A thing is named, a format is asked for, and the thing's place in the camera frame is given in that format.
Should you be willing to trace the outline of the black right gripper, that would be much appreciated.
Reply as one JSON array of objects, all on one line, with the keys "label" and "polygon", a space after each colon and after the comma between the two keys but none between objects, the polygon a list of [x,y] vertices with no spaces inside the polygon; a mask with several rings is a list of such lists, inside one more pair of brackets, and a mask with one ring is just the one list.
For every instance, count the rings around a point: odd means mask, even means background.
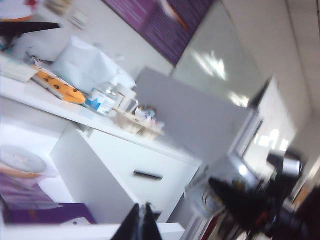
[{"label": "black right gripper", "polygon": [[263,233],[269,238],[295,238],[296,217],[284,207],[296,178],[278,174],[260,189],[240,191],[216,178],[209,185],[241,226],[250,226],[248,238]]}]

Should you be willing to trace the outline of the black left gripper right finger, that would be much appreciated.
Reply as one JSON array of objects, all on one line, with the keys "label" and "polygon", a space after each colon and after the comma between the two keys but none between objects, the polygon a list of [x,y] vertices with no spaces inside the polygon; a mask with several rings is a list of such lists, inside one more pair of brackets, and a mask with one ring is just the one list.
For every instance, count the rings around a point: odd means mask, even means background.
[{"label": "black left gripper right finger", "polygon": [[143,240],[162,240],[161,233],[156,223],[154,214],[151,210],[150,203],[147,202],[144,207],[144,217],[142,224]]}]

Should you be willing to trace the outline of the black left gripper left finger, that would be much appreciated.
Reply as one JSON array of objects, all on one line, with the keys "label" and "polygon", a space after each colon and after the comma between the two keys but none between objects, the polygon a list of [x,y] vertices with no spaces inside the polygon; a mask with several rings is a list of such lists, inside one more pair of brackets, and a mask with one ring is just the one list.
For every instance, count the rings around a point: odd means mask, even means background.
[{"label": "black left gripper left finger", "polygon": [[140,222],[140,205],[136,203],[111,240],[136,240]]}]

